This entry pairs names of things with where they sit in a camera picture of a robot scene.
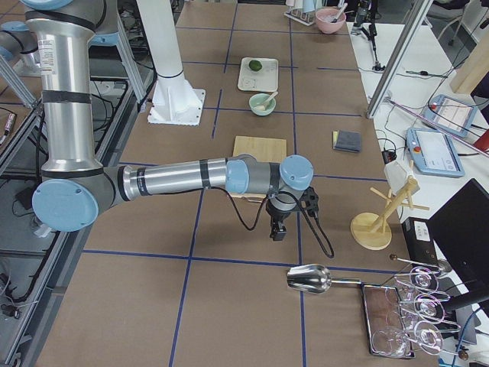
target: pink bowl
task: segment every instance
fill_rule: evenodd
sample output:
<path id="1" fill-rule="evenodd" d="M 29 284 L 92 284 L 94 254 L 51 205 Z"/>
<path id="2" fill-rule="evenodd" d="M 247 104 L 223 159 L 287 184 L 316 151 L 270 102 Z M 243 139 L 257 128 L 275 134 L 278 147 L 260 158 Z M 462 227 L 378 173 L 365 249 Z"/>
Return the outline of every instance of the pink bowl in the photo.
<path id="1" fill-rule="evenodd" d="M 339 31 L 346 22 L 346 15 L 343 13 L 336 23 L 331 23 L 331 20 L 338 12 L 336 8 L 319 9 L 316 12 L 316 24 L 322 33 L 331 34 Z"/>

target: wooden mug tree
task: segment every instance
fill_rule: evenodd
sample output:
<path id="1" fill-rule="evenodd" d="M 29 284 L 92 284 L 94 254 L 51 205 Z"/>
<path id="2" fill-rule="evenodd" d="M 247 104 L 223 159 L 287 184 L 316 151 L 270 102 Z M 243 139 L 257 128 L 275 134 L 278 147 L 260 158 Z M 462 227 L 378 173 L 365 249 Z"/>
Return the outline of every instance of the wooden mug tree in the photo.
<path id="1" fill-rule="evenodd" d="M 386 200 L 384 211 L 377 215 L 375 213 L 358 214 L 350 225 L 351 234 L 358 244 L 370 250 L 382 250 L 386 248 L 392 239 L 392 231 L 387 224 L 387 218 L 399 206 L 407 206 L 410 209 L 429 210 L 427 206 L 413 204 L 413 193 L 419 189 L 419 184 L 412 174 L 407 176 L 405 184 L 393 195 L 392 189 L 385 196 L 380 191 L 371 187 L 370 190 Z"/>

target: wooden cutting board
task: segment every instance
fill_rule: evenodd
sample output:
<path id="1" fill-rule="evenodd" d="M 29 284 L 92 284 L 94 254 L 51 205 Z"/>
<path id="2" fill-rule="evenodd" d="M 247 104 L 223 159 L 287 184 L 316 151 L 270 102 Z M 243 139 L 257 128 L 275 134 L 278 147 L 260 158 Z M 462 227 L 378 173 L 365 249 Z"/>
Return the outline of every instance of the wooden cutting board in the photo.
<path id="1" fill-rule="evenodd" d="M 236 157 L 240 154 L 250 154 L 260 162 L 280 163 L 287 156 L 287 140 L 237 136 L 232 155 Z M 259 193 L 232 193 L 231 195 L 249 201 L 262 201 L 265 198 L 265 195 Z"/>

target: blue joint cap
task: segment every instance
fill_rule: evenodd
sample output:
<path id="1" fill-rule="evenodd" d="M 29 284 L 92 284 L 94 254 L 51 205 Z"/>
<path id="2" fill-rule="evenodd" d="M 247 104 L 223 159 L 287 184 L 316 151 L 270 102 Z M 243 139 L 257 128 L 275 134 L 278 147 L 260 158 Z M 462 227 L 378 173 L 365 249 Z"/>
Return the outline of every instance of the blue joint cap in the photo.
<path id="1" fill-rule="evenodd" d="M 57 10 L 71 4 L 73 0 L 21 0 L 21 2 L 36 10 Z"/>
<path id="2" fill-rule="evenodd" d="M 99 205 L 92 193 L 70 180 L 44 181 L 32 196 L 32 207 L 37 218 L 62 232 L 89 226 L 99 215 Z"/>
<path id="3" fill-rule="evenodd" d="M 226 164 L 226 190 L 230 193 L 245 193 L 250 182 L 248 166 L 241 159 Z"/>
<path id="4" fill-rule="evenodd" d="M 89 46 L 115 46 L 119 42 L 119 33 L 96 34 Z"/>
<path id="5" fill-rule="evenodd" d="M 29 27 L 23 21 L 8 21 L 2 24 L 2 30 L 9 32 L 25 32 L 29 31 Z"/>
<path id="6" fill-rule="evenodd" d="M 14 55 L 12 54 L 12 52 L 2 46 L 0 46 L 0 56 L 3 56 L 7 61 L 14 59 Z"/>
<path id="7" fill-rule="evenodd" d="M 302 155 L 290 155 L 280 164 L 283 182 L 294 190 L 305 190 L 313 180 L 313 165 Z"/>

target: computer monitor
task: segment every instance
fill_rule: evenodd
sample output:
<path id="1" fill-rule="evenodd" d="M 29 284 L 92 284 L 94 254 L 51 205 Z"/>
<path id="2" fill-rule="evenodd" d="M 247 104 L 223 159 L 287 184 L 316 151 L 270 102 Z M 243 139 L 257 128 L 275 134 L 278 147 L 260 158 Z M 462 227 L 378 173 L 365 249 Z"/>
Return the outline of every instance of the computer monitor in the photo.
<path id="1" fill-rule="evenodd" d="M 461 281 L 470 281 L 466 287 L 480 300 L 481 292 L 489 287 L 489 193 L 471 179 L 427 225 Z M 480 305 L 489 307 L 489 300 Z"/>

